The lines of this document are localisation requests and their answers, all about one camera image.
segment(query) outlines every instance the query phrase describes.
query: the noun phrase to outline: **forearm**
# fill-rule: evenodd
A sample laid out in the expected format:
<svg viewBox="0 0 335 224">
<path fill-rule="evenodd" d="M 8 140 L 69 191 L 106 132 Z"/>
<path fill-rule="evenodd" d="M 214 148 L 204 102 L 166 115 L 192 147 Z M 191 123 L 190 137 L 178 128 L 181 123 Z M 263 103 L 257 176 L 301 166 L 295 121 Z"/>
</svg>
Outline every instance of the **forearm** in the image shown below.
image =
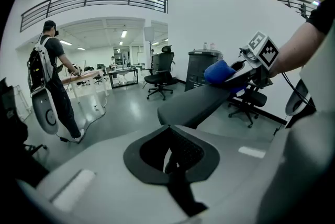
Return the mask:
<svg viewBox="0 0 335 224">
<path fill-rule="evenodd" d="M 270 76 L 294 70 L 305 65 L 319 48 L 325 34 L 310 23 L 302 24 L 289 41 L 280 48 Z"/>
<path fill-rule="evenodd" d="M 60 55 L 59 57 L 59 60 L 63 63 L 63 65 L 65 67 L 67 67 L 70 71 L 72 72 L 76 72 L 77 69 L 72 65 L 72 63 L 70 62 L 70 60 L 66 57 L 65 54 L 63 55 Z"/>
</svg>

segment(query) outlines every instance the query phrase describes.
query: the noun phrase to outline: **blue object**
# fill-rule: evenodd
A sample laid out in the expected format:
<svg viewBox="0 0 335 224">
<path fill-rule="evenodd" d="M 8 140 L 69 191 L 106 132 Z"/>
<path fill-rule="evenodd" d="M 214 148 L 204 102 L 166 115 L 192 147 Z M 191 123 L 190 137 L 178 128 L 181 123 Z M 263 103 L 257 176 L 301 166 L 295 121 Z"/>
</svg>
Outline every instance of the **blue object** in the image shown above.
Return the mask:
<svg viewBox="0 0 335 224">
<path fill-rule="evenodd" d="M 220 84 L 234 73 L 236 71 L 221 59 L 205 70 L 205 79 L 212 84 Z"/>
</svg>

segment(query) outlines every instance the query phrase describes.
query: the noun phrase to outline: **ceiling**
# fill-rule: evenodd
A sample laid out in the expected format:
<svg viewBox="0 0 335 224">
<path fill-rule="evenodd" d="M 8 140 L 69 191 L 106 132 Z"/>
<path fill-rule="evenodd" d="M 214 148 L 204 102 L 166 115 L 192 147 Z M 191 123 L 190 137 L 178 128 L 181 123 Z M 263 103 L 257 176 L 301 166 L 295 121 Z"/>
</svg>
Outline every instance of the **ceiling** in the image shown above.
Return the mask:
<svg viewBox="0 0 335 224">
<path fill-rule="evenodd" d="M 168 37 L 168 26 L 165 23 L 152 21 L 155 29 L 155 42 L 160 42 Z M 142 46 L 143 45 L 144 19 L 113 17 L 95 18 L 69 23 L 58 27 L 59 40 L 71 43 L 71 46 L 63 44 L 65 51 L 75 52 L 78 47 L 85 50 L 101 47 Z M 126 30 L 127 35 L 121 38 L 122 31 Z M 35 37 L 29 44 L 35 44 L 38 37 Z"/>
</svg>

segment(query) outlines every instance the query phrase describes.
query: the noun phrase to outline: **black t-shirt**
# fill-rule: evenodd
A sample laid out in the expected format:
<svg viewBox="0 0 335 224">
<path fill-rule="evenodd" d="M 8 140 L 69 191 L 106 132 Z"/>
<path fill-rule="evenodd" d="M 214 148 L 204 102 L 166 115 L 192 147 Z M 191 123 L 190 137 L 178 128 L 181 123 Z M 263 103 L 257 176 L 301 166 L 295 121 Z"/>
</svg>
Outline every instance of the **black t-shirt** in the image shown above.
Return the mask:
<svg viewBox="0 0 335 224">
<path fill-rule="evenodd" d="M 49 35 L 43 35 L 40 44 L 42 44 L 47 37 L 49 37 Z M 64 54 L 62 44 L 58 39 L 51 38 L 46 42 L 45 48 L 48 51 L 50 62 L 53 65 L 52 79 L 48 83 L 49 90 L 52 91 L 54 89 L 64 92 L 64 86 L 57 73 L 57 57 Z"/>
<path fill-rule="evenodd" d="M 306 20 L 311 23 L 319 31 L 327 34 L 335 18 L 335 9 L 333 0 L 325 0 L 319 4 L 319 6 L 313 10 Z"/>
</svg>

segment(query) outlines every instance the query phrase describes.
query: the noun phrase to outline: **black sleeve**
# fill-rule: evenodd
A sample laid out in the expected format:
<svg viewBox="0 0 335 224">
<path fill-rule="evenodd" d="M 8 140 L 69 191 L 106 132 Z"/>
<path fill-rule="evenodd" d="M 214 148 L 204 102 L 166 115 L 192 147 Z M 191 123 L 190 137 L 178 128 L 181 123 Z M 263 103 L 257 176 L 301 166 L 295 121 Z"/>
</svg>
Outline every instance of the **black sleeve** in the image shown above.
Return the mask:
<svg viewBox="0 0 335 224">
<path fill-rule="evenodd" d="M 311 23 L 319 31 L 327 34 L 334 20 L 334 7 L 331 7 L 331 0 L 325 0 L 318 8 L 313 10 L 306 20 Z"/>
<path fill-rule="evenodd" d="M 51 38 L 51 50 L 54 52 L 56 57 L 64 54 L 64 49 L 61 42 L 56 38 Z"/>
</svg>

